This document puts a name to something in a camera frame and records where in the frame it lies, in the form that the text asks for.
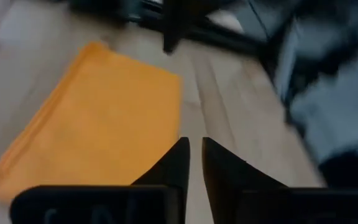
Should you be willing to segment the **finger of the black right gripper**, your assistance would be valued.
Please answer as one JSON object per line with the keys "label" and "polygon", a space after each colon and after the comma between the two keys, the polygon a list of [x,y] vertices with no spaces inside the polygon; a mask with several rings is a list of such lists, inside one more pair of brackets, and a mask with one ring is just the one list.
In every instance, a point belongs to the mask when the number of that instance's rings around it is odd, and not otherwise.
{"label": "finger of the black right gripper", "polygon": [[170,55],[183,35],[184,0],[163,0],[163,51]]}

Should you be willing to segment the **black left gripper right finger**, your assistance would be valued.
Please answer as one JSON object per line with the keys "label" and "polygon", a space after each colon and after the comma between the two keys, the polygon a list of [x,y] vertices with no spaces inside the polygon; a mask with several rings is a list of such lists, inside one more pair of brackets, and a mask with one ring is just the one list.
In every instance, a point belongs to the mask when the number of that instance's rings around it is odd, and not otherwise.
{"label": "black left gripper right finger", "polygon": [[202,155],[214,224],[358,224],[358,189],[288,187],[211,138]]}

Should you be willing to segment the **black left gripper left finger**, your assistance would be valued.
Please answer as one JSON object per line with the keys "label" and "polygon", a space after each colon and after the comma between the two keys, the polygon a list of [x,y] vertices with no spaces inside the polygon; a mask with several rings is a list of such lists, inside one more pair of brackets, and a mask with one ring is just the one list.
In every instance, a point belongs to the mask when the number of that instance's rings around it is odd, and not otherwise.
{"label": "black left gripper left finger", "polygon": [[11,202],[12,224],[185,224],[190,142],[180,138],[130,185],[41,185]]}

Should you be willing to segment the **orange microfiber towel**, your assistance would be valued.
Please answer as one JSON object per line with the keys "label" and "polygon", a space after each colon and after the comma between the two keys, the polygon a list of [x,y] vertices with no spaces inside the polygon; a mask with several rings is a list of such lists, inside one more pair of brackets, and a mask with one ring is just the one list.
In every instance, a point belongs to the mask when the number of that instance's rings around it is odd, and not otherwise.
{"label": "orange microfiber towel", "polygon": [[176,143],[180,76],[92,42],[0,158],[0,201],[39,185],[129,185]]}

